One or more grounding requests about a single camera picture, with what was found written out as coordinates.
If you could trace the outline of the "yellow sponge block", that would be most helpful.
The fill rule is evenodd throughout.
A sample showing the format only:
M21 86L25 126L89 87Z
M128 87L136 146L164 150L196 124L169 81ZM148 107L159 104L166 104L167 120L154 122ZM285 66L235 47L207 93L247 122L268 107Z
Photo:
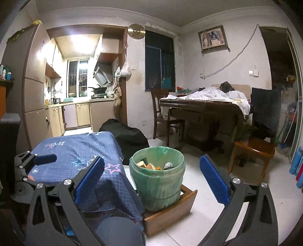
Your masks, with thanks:
M157 168L155 168L155 166L151 163L146 164L144 161L140 161L138 163L136 163L137 166L141 167L141 168L145 168L148 170L157 170Z

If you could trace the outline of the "clear plastic bag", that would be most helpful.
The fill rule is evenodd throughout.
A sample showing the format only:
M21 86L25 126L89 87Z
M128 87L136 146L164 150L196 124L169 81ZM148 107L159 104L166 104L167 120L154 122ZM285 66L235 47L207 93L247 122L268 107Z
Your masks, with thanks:
M165 165L164 165L164 170L169 170L169 169L172 169L174 166L173 166L173 164L172 163L166 163Z

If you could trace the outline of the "beige kitchen cabinets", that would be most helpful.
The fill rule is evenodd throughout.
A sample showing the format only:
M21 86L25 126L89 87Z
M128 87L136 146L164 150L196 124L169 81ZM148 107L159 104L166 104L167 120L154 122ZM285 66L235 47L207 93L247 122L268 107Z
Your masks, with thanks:
M93 131L114 118L114 100L97 98L81 102L51 104L45 107L51 136L62 136L67 130L91 127Z

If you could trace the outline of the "green-lined trash bin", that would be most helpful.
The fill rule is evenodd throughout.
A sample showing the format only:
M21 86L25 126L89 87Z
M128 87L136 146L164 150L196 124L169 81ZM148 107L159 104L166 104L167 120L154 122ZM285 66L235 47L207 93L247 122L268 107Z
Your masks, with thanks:
M157 170L137 166L140 161L153 164ZM174 167L164 170L166 163ZM139 198L148 211L163 210L180 199L185 173L184 156L180 151L163 146L141 149L129 159L129 169Z

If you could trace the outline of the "black cloth bag on floor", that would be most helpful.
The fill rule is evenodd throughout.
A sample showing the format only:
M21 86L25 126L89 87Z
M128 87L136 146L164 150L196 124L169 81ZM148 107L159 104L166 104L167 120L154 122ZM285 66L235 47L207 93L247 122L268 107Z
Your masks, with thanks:
M114 118L103 123L99 131L108 131L114 135L124 156L125 166L129 165L129 159L137 151L149 147L147 138L139 129L129 127Z

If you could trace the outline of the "small wooden stool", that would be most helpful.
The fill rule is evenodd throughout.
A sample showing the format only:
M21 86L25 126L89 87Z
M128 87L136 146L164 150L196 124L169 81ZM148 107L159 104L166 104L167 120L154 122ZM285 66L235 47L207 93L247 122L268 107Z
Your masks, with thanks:
M275 146L273 143L259 138L249 138L247 140L234 141L234 147L228 166L229 174L232 172L236 157L241 154L244 154L247 157L259 158L263 161L263 169L260 175L260 178L263 179L266 175L266 170L270 160L275 155Z

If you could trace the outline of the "orange wooden cabinet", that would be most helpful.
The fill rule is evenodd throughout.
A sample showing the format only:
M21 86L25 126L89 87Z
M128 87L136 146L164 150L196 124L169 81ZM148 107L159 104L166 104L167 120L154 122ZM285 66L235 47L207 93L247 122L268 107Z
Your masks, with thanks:
M6 113L6 100L13 87L13 82L1 79L0 81L0 118Z

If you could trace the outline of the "wooden drawer box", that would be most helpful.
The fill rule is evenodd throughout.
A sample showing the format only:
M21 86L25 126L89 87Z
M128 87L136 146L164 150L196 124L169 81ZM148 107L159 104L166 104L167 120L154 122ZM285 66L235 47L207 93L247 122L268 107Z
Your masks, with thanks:
M186 217L192 209L198 190L190 190L181 185L179 201L158 212L146 211L143 215L144 233L147 237L153 236L160 231L177 223Z

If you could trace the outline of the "grey refrigerator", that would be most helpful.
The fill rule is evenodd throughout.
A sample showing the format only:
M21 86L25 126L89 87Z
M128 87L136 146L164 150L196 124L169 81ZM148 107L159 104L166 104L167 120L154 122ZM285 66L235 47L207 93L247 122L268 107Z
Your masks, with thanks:
M41 23L30 25L8 41L2 64L10 69L13 85L7 95L7 112L20 116L16 152L33 150L48 137L44 81L46 49L50 38Z

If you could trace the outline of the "dark wooden dining table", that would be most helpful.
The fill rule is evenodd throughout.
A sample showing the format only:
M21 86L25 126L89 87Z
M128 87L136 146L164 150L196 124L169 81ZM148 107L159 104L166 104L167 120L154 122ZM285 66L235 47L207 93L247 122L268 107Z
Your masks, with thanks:
M182 121L177 150L187 144L204 152L223 153L223 141L217 135L231 137L236 126L248 119L238 105L222 101L162 98L159 106L169 108L168 117Z

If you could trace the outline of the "wooden chair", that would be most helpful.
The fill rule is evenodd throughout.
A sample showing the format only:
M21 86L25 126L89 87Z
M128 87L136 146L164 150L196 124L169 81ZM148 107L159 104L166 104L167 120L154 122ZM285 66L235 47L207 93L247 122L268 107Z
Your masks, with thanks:
M170 116L169 110L165 113L164 109L161 109L160 99L166 98L169 95L169 89L158 89L151 87L152 106L154 110L154 130L153 139L157 136L158 123L162 123L166 126L166 146L169 147L169 133L170 128L175 128L179 131L181 139L184 138L185 121Z

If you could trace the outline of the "white cloth on table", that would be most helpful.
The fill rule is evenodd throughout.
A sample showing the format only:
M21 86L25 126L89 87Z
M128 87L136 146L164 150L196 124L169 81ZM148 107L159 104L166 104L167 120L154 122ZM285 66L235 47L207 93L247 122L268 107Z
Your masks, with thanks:
M163 99L181 99L181 100L201 100L212 102L224 102L237 105L243 113L243 116L248 116L250 113L250 104L248 98L243 92L238 90L229 91L227 93L218 89L217 87L207 87L201 91L196 91L192 94L177 97L168 95Z

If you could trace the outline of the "framed elephant picture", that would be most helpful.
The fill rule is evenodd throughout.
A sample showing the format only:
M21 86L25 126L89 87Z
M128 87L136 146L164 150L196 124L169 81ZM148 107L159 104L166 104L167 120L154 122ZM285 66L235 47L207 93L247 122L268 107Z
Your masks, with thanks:
M223 25L205 29L200 31L198 35L202 54L219 50L229 50Z

